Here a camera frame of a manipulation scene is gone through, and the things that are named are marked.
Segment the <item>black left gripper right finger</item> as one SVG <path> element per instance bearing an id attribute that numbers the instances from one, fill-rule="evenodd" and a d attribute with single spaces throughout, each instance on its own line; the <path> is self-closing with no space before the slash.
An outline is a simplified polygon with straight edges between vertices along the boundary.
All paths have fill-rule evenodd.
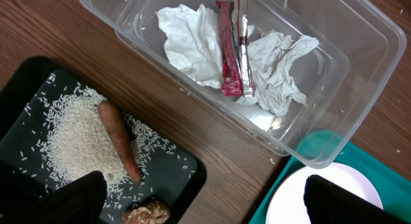
<path id="1" fill-rule="evenodd" d="M 306 179 L 303 200 L 312 224 L 408 224 L 319 175 Z"/>

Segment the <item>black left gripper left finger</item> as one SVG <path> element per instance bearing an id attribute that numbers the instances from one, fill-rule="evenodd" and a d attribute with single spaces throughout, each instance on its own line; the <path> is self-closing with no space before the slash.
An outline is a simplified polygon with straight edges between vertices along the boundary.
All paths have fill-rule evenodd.
<path id="1" fill-rule="evenodd" d="M 103 173 L 93 171 L 63 187 L 49 171 L 1 162 L 1 223 L 97 223 L 107 196 Z"/>

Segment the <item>large white plate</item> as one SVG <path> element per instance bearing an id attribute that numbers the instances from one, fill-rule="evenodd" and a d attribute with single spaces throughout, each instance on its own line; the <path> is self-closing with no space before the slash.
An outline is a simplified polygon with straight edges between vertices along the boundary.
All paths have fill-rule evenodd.
<path id="1" fill-rule="evenodd" d="M 288 176 L 270 201 L 266 223 L 310 222 L 303 196 L 306 179 L 311 175 L 319 175 L 380 209 L 383 208 L 377 190 L 362 173 L 345 164 L 333 162 L 323 169 L 306 166 Z"/>

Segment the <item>pile of rice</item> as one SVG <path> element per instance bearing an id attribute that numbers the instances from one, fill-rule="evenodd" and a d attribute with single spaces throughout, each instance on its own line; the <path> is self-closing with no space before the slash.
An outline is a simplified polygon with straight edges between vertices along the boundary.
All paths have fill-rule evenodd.
<path id="1" fill-rule="evenodd" d="M 171 221 L 197 195 L 197 159 L 130 114 L 124 114 L 141 182 L 128 176 L 98 115 L 104 97 L 65 71 L 49 73 L 17 122 L 17 167 L 46 194 L 99 171 L 107 183 L 100 218 L 119 223 L 128 209 L 157 200 Z"/>

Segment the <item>brown walnut food scrap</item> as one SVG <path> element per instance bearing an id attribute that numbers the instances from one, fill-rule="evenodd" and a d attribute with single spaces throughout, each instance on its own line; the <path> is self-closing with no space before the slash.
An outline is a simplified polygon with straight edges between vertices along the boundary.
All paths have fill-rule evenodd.
<path id="1" fill-rule="evenodd" d="M 163 224 L 170 216 L 169 208 L 154 200 L 136 209 L 126 211 L 121 217 L 121 224 Z"/>

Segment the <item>orange carrot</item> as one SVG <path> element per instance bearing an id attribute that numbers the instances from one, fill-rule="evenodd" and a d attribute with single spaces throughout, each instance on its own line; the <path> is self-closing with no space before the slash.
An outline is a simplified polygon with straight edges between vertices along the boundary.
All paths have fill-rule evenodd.
<path id="1" fill-rule="evenodd" d="M 111 102 L 102 101 L 98 105 L 98 114 L 127 174 L 133 182 L 140 184 L 140 170 L 134 158 L 121 112 Z"/>

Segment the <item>white napkin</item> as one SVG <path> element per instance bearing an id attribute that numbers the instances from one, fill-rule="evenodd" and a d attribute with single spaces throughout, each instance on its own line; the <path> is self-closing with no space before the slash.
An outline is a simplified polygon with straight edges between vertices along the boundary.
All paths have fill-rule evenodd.
<path id="1" fill-rule="evenodd" d="M 165 7 L 157 13 L 159 29 L 167 37 L 164 51 L 169 63 L 201 86 L 222 85 L 223 55 L 218 34 L 217 13 L 203 4 L 197 10 L 186 5 Z M 256 92 L 240 97 L 241 105 L 258 104 L 276 116 L 284 116 L 292 101 L 306 104 L 306 95 L 289 71 L 300 57 L 313 51 L 319 42 L 307 35 L 294 40 L 275 30 L 266 31 L 248 44 L 250 68 Z"/>

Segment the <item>red snack wrapper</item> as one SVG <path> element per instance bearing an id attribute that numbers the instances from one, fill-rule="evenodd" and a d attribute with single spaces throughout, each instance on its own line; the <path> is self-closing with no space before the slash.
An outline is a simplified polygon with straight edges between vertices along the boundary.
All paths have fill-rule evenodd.
<path id="1" fill-rule="evenodd" d="M 248 0 L 217 1 L 218 31 L 222 43 L 222 86 L 226 96 L 255 95 L 248 56 Z"/>

